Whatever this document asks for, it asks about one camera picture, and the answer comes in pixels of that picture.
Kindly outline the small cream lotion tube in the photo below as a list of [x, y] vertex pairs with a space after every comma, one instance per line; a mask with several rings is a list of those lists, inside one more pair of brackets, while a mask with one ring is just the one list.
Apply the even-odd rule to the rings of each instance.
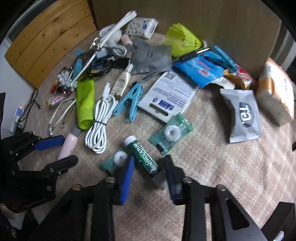
[[127, 85], [130, 81], [130, 74], [133, 69], [133, 64], [130, 63], [126, 67], [126, 69], [120, 74], [120, 76], [115, 81], [110, 94], [115, 97], [116, 101], [120, 101], [122, 95], [125, 92], [125, 89], [127, 88]]

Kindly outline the grey cloth pouch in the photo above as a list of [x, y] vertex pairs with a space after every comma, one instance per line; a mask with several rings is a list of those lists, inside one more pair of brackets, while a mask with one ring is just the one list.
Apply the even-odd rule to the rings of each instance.
[[133, 38], [132, 41], [135, 49], [132, 52], [131, 75], [150, 73], [167, 66], [171, 61], [170, 45], [151, 45], [138, 37]]

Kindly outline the lime green tube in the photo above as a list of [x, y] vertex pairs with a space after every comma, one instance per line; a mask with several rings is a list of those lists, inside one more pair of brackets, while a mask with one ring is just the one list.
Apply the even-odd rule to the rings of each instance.
[[78, 127], [88, 130], [94, 122], [93, 108], [95, 106], [94, 79], [81, 76], [76, 89], [76, 113]]

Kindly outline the green Mentholatum lip balm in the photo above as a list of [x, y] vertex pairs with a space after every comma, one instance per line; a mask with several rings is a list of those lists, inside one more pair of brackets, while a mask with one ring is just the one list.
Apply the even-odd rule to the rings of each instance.
[[142, 144], [136, 139], [136, 137], [127, 137], [124, 140], [123, 145], [130, 151], [130, 153], [134, 157], [137, 158], [138, 163], [148, 173], [154, 184], [159, 189], [166, 189], [168, 184], [167, 179], [165, 177], [165, 173], [158, 165], [158, 163], [150, 156], [150, 154], [142, 146]]

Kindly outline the green mint candy packet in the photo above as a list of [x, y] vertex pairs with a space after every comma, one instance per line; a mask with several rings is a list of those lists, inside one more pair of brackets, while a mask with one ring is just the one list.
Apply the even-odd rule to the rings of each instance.
[[129, 155], [130, 151], [127, 147], [122, 146], [112, 156], [107, 158], [100, 167], [108, 175], [112, 176], [118, 168], [121, 168], [124, 165]]

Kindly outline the red white candy wrapper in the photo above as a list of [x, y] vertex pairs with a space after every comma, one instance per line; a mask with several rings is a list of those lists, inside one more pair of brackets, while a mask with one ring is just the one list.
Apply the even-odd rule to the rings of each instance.
[[48, 101], [46, 101], [46, 105], [48, 107], [54, 107], [56, 105], [58, 105], [59, 103], [61, 103], [64, 99], [68, 98], [69, 94], [66, 95], [64, 93], [60, 93], [60, 94], [54, 94], [53, 96], [51, 96], [49, 98]]

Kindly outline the cardboard parcel box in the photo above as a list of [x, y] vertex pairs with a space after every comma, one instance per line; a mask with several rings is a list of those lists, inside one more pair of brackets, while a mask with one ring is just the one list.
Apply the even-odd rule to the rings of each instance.
[[287, 73], [271, 58], [258, 79], [257, 102], [279, 126], [294, 120], [295, 101], [292, 82]]

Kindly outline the orange snack packet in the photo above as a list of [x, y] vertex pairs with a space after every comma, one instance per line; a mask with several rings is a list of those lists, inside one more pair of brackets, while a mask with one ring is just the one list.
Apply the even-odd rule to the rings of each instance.
[[225, 69], [223, 75], [240, 89], [248, 90], [257, 85], [252, 76], [239, 65], [237, 65], [236, 71]]

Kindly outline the white power strip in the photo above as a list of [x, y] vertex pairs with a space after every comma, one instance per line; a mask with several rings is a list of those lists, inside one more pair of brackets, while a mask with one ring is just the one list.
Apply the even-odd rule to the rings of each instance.
[[17, 126], [17, 123], [18, 123], [20, 117], [22, 116], [23, 112], [24, 112], [24, 107], [23, 107], [22, 105], [19, 104], [19, 105], [16, 107], [16, 110], [15, 110], [15, 112], [14, 112], [14, 116], [13, 116], [13, 120], [12, 120], [12, 122], [11, 122], [11, 128], [10, 128], [10, 131], [11, 131], [12, 133], [15, 132], [15, 130], [16, 130], [16, 126]]

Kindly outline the white bead cluster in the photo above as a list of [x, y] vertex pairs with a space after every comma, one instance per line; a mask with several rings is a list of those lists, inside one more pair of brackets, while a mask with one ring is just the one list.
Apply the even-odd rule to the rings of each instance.
[[57, 77], [59, 87], [62, 87], [64, 92], [74, 92], [77, 88], [77, 80], [74, 81], [73, 70], [63, 70]]

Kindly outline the pink bottle grey cap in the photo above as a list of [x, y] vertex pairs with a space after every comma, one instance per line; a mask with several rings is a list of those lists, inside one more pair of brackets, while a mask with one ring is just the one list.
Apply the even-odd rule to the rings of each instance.
[[71, 154], [74, 151], [75, 146], [78, 142], [78, 137], [79, 137], [80, 133], [81, 133], [81, 129], [76, 126], [73, 128], [71, 133], [69, 133], [69, 135], [67, 135], [57, 160], [71, 156]]

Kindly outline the white blue label card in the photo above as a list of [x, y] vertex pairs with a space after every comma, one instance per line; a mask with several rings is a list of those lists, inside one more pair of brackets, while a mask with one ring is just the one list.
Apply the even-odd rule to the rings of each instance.
[[137, 106], [158, 120], [168, 123], [175, 115], [186, 111], [198, 88], [198, 85], [184, 74], [165, 72]]

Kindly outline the black pen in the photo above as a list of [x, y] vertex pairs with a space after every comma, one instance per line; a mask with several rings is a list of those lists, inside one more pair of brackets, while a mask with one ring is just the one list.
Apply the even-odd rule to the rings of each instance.
[[159, 68], [153, 72], [150, 72], [149, 74], [147, 74], [145, 77], [143, 77], [141, 80], [138, 80], [138, 81], [135, 81], [132, 83], [132, 86], [135, 86], [136, 84], [141, 84], [145, 81], [148, 81], [150, 80], [151, 78], [155, 77], [156, 75], [162, 73], [162, 72], [165, 72], [166, 70], [169, 70], [170, 68], [172, 68], [175, 64], [178, 64], [178, 63], [183, 63], [183, 62], [187, 62], [189, 61], [190, 59], [193, 59], [195, 57], [197, 57], [199, 54], [202, 54], [202, 53], [205, 53], [207, 51], [211, 50], [211, 47], [204, 47], [202, 49], [199, 49], [199, 50], [194, 50], [190, 53], [187, 53], [183, 56], [180, 56], [172, 61], [170, 61], [170, 63], [165, 66], [165, 67], [162, 67], [162, 68]]

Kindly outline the wooden board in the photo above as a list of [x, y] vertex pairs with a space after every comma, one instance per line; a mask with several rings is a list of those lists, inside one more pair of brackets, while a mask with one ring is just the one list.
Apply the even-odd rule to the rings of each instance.
[[57, 1], [22, 30], [4, 56], [39, 88], [60, 60], [96, 30], [88, 1]]

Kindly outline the blue plastic clothespin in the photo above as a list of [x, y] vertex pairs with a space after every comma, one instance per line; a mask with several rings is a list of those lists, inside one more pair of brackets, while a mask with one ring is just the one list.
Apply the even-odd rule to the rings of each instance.
[[118, 116], [126, 107], [130, 107], [129, 120], [133, 122], [137, 115], [137, 104], [139, 103], [143, 93], [143, 86], [140, 83], [133, 85], [132, 89], [124, 96], [113, 110], [113, 115]]

